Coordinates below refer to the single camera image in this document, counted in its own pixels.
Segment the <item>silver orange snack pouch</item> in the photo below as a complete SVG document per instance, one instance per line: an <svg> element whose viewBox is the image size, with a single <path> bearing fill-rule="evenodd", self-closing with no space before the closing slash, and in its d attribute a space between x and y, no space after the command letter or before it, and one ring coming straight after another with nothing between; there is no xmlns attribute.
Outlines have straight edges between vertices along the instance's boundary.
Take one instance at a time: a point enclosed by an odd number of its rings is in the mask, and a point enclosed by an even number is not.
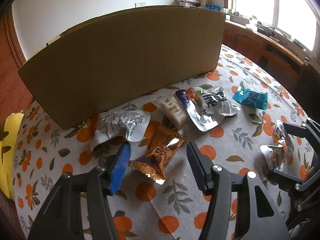
<svg viewBox="0 0 320 240"><path fill-rule="evenodd" d="M260 150L266 160L268 170L286 171L290 159L293 157L294 145L285 130L284 123L276 121L271 145L261 145Z"/></svg>

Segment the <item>teal foil snack packet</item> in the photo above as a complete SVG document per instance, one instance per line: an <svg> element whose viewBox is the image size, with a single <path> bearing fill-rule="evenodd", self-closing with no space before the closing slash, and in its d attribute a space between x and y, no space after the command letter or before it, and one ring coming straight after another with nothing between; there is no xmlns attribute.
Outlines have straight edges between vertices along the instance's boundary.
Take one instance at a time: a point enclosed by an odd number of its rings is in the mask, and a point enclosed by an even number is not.
<svg viewBox="0 0 320 240"><path fill-rule="evenodd" d="M266 110L268 104L268 94L255 92L250 89L239 87L236 93L233 95L233 99L243 105Z"/></svg>

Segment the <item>silver white pouch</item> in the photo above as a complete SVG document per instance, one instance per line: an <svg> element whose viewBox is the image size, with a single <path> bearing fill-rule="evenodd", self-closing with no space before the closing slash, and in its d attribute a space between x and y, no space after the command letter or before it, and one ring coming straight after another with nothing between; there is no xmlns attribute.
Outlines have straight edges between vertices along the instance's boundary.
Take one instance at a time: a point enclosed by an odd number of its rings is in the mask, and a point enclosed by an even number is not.
<svg viewBox="0 0 320 240"><path fill-rule="evenodd" d="M129 142L141 141L150 120L151 113L140 110L100 113L97 115L91 149L119 136Z"/></svg>

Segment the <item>wooden cabinet under window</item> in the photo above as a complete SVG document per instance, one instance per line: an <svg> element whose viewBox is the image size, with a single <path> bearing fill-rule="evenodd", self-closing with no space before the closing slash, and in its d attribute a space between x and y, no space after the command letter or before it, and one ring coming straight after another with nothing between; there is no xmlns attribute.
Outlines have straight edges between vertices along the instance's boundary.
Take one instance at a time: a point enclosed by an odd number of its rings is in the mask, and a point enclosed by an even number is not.
<svg viewBox="0 0 320 240"><path fill-rule="evenodd" d="M231 21L225 22L222 43L271 74L302 107L319 106L319 67L309 57L300 59L272 38Z"/></svg>

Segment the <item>orange-print white bedsheet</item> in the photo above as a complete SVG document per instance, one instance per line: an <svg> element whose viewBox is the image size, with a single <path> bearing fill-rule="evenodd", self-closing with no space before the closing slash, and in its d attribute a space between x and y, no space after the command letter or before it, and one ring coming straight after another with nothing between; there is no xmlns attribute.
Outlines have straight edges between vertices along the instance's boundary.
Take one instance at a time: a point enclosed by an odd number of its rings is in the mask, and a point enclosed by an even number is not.
<svg viewBox="0 0 320 240"><path fill-rule="evenodd" d="M288 190L314 149L283 131L308 114L284 82L223 46L217 68L61 128L25 111L14 194L27 239L289 239Z"/></svg>

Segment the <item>yellow pillow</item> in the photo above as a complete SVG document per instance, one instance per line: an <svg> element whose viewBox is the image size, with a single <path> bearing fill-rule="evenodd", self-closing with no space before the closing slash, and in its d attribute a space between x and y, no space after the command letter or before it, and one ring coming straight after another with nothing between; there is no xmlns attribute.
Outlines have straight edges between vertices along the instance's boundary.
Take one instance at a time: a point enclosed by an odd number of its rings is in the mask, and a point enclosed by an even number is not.
<svg viewBox="0 0 320 240"><path fill-rule="evenodd" d="M9 115L1 135L1 191L14 200L12 171L14 166L14 151L23 113Z"/></svg>

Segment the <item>silver blue snack pouch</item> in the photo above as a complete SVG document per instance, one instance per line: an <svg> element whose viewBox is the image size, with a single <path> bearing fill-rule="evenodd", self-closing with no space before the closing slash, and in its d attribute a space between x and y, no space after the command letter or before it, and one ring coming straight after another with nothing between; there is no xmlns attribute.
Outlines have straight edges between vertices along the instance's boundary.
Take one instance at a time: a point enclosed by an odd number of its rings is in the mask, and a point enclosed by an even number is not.
<svg viewBox="0 0 320 240"><path fill-rule="evenodd" d="M190 87L176 91L175 95L201 132L215 128L225 117L235 116L240 111L240 107L225 95L222 86Z"/></svg>

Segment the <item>copper foil snack packet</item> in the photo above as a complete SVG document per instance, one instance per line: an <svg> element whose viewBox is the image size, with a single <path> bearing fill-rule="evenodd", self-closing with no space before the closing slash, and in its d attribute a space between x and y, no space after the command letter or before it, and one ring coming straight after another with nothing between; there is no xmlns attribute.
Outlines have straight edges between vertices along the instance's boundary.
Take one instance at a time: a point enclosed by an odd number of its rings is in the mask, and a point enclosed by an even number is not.
<svg viewBox="0 0 320 240"><path fill-rule="evenodd" d="M146 154L131 160L129 166L163 185L166 181L165 169L185 140L186 136L161 125L151 138Z"/></svg>

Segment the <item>clutter on cabinet top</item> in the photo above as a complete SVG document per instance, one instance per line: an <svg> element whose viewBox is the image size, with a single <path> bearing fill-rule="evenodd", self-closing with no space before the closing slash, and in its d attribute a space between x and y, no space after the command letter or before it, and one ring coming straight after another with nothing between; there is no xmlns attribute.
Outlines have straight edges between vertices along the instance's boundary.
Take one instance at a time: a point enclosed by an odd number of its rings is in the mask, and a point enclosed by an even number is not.
<svg viewBox="0 0 320 240"><path fill-rule="evenodd" d="M228 9L238 17L278 30L315 53L319 23L308 0L200 0L203 7Z"/></svg>

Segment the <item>cream snack bar packet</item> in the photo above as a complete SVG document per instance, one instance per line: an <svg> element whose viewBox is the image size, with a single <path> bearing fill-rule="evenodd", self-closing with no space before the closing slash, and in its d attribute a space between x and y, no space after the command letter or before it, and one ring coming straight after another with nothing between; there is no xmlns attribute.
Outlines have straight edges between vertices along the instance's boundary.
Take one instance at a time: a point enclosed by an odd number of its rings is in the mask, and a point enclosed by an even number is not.
<svg viewBox="0 0 320 240"><path fill-rule="evenodd" d="M163 114L181 130L187 123L188 114L173 94L162 96L152 102Z"/></svg>

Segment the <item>brown cardboard box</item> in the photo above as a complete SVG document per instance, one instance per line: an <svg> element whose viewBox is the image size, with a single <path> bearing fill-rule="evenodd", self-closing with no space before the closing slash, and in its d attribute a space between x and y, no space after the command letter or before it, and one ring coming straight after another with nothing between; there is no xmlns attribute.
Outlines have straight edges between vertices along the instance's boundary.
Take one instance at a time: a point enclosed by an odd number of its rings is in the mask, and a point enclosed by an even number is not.
<svg viewBox="0 0 320 240"><path fill-rule="evenodd" d="M154 90L214 70L221 12L177 6L127 9L80 23L18 74L40 106L70 129Z"/></svg>

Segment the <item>white wall switch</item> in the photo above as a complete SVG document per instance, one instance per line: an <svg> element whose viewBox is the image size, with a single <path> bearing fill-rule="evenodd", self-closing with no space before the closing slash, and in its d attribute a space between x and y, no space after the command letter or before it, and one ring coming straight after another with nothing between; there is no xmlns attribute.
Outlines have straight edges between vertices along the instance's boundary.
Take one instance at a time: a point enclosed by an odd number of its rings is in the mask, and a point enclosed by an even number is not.
<svg viewBox="0 0 320 240"><path fill-rule="evenodd" d="M135 3L135 7L136 7L136 8L138 8L138 7L146 7L146 3L145 3L145 2Z"/></svg>

